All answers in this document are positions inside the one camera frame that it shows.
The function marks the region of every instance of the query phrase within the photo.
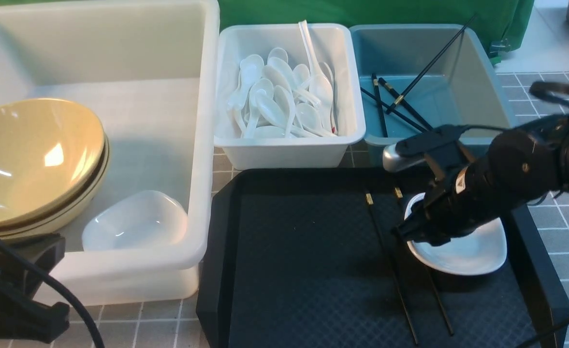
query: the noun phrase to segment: gray tiled floor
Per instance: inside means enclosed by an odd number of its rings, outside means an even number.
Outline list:
[[[534,81],[569,82],[569,72],[563,73],[513,73],[500,75],[506,96],[510,100],[512,110],[521,123],[534,120],[549,113],[565,112],[565,108],[536,101],[526,92]],[[541,205],[530,207],[529,211],[538,226],[547,251],[553,261],[557,274],[569,296],[569,194],[556,200],[548,197]],[[569,347],[569,334],[566,338]]]
[[[547,112],[560,112],[556,106],[533,101],[527,92],[538,80],[569,82],[569,73],[509,73],[499,75],[512,110],[519,122],[531,121]],[[364,143],[353,145],[340,163],[341,167],[369,165]],[[213,193],[228,183],[238,171],[226,155],[216,148]],[[539,228],[556,270],[569,295],[569,195],[554,200],[548,196],[530,212]],[[145,304],[107,305],[89,308],[108,348],[206,348],[207,343],[195,314],[196,295],[183,301]],[[72,313],[70,329],[52,345],[26,341],[0,341],[0,348],[91,348],[88,332]],[[566,339],[569,348],[569,333]]]

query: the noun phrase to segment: beige bowl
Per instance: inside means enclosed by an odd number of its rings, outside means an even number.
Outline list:
[[[0,106],[0,227],[50,211],[79,190],[103,150],[85,106],[30,99]]]
[[[15,238],[24,238],[27,236],[43,235],[53,233],[61,227],[70,223],[74,218],[80,215],[90,201],[93,200],[96,193],[103,184],[103,179],[108,172],[110,163],[110,145],[108,139],[105,139],[103,156],[99,161],[93,175],[89,178],[83,189],[79,190],[72,198],[63,206],[44,218],[30,220],[21,225],[14,225],[9,228],[0,228],[0,238],[3,240],[12,240]]]

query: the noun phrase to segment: white plastic basket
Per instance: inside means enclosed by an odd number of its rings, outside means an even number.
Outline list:
[[[239,62],[251,54],[266,60],[275,47],[289,53],[291,66],[308,64],[308,58],[297,24],[229,27],[222,31],[219,40],[214,145],[224,149],[233,167],[242,170],[337,167],[347,147],[364,136],[364,111],[349,30],[338,24],[310,24],[309,31],[318,61],[327,62],[333,69],[339,136],[240,139],[240,131],[225,106],[237,86]]]
[[[211,213],[216,0],[107,0],[0,7],[0,105],[57,97],[86,105],[110,140],[101,191],[61,229],[51,275],[85,305],[180,299],[198,289]],[[145,189],[189,214],[166,247],[84,252],[86,223]],[[36,300],[61,298],[42,286]]]

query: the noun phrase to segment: black serving tray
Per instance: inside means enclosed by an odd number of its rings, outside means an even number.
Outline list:
[[[414,347],[364,199],[384,231],[402,219],[395,183],[424,191],[427,168],[248,170],[213,199],[196,313],[212,348]],[[395,238],[419,346],[510,348],[569,315],[569,300],[526,207],[501,218],[508,260],[491,275],[432,271]],[[566,330],[542,347],[562,347]]]

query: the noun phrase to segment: chopsticks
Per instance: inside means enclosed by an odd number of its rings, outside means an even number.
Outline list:
[[[395,99],[398,99],[398,97],[400,96],[398,91],[396,89],[394,89],[393,86],[391,86],[390,84],[388,84],[387,81],[385,81],[385,79],[383,77],[379,77],[379,83],[385,87],[386,90],[388,90],[388,92],[392,95],[392,97],[394,97]],[[409,102],[407,102],[405,99],[402,99],[401,101],[402,106],[405,108],[405,110],[407,110],[411,115],[413,115],[413,117],[422,125],[424,126],[424,128],[426,128],[427,130],[432,130],[433,126],[430,125],[430,123],[428,123],[424,117],[422,117],[422,115],[420,115],[414,108],[413,106],[411,106],[409,104]]]
[[[411,92],[411,90],[413,89],[413,87],[415,87],[415,85],[417,84],[417,82],[419,82],[422,77],[424,75],[426,75],[426,73],[428,72],[428,70],[430,70],[430,68],[432,68],[433,65],[435,65],[435,63],[437,62],[437,60],[439,60],[439,58],[441,58],[441,56],[443,55],[443,53],[445,53],[448,48],[450,48],[450,46],[452,46],[452,43],[454,43],[454,41],[456,41],[456,39],[461,36],[461,34],[463,34],[463,32],[465,31],[465,29],[467,29],[467,27],[469,26],[469,24],[476,19],[477,14],[474,14],[468,21],[467,23],[465,23],[465,25],[463,26],[463,28],[461,28],[458,33],[456,33],[456,35],[454,35],[454,37],[452,37],[452,39],[441,49],[441,51],[439,51],[439,53],[437,53],[437,55],[433,58],[432,61],[430,61],[430,63],[428,63],[428,65],[426,65],[426,67],[422,70],[422,72],[420,72],[417,77],[415,77],[415,79],[407,86],[407,88],[404,89],[404,91],[401,93],[401,95],[399,95],[396,100],[394,101],[394,103],[392,103],[392,105],[390,105],[390,107],[388,108],[388,112],[390,111],[394,111],[394,109],[398,106],[399,103],[401,103],[402,99],[404,99],[404,97],[406,95],[408,95],[409,92]]]
[[[362,92],[365,95],[368,95],[369,97],[372,98],[373,101],[379,102],[381,103],[381,105],[383,105],[385,108],[390,108],[390,106],[388,106],[386,103],[382,102],[382,101],[378,101],[377,98],[375,98],[375,96],[368,92],[366,89],[364,89],[363,87],[360,88],[362,90]],[[405,121],[406,123],[408,123],[410,126],[412,126],[413,128],[417,129],[419,132],[426,132],[426,130],[421,127],[420,125],[418,125],[417,123],[415,123],[414,121],[411,121],[408,117],[406,117],[405,115],[403,115],[402,113],[400,113],[398,110],[392,110],[392,112],[394,115],[398,116],[399,119],[401,119],[402,121]]]
[[[400,187],[398,185],[394,186],[394,195],[396,196],[398,205],[401,207],[401,211],[405,212],[405,205],[402,203],[402,191],[400,189]],[[426,275],[428,275],[428,280],[430,280],[430,287],[433,291],[433,296],[435,297],[435,300],[437,301],[437,305],[439,306],[439,311],[441,311],[441,315],[443,317],[443,321],[445,322],[445,326],[446,328],[448,328],[448,333],[450,333],[450,335],[454,335],[454,329],[452,328],[452,323],[450,322],[450,318],[448,317],[448,313],[445,310],[445,307],[443,306],[443,302],[441,301],[441,297],[439,296],[439,291],[437,290],[437,285],[435,284],[435,279],[433,278],[432,273],[430,273],[430,269],[428,268],[428,266],[423,265],[424,269],[426,270]]]
[[[388,137],[388,126],[385,124],[385,116],[383,116],[383,105],[381,105],[381,90],[379,90],[379,81],[377,74],[372,73],[372,86],[375,89],[375,101],[377,101],[377,110],[379,111],[379,121],[381,122],[381,130],[384,137]]]
[[[385,259],[385,263],[388,269],[392,273],[392,280],[394,281],[394,287],[396,289],[396,293],[398,294],[398,297],[402,305],[402,311],[404,312],[404,316],[407,319],[407,324],[409,324],[409,331],[411,332],[413,341],[417,346],[419,344],[419,341],[417,340],[417,334],[415,334],[415,329],[413,327],[413,322],[411,321],[409,311],[407,310],[407,305],[405,304],[404,298],[402,297],[402,289],[399,281],[398,271],[395,267],[395,259],[390,253],[388,253],[386,244],[383,240],[383,231],[379,226],[379,220],[377,220],[377,216],[379,214],[376,211],[375,202],[372,200],[372,196],[367,189],[365,189],[365,194],[366,194],[366,204],[368,205],[368,211],[370,212],[373,225],[375,226],[375,232],[377,233],[377,237],[379,238],[379,244],[381,245],[381,253],[383,254],[383,258]]]

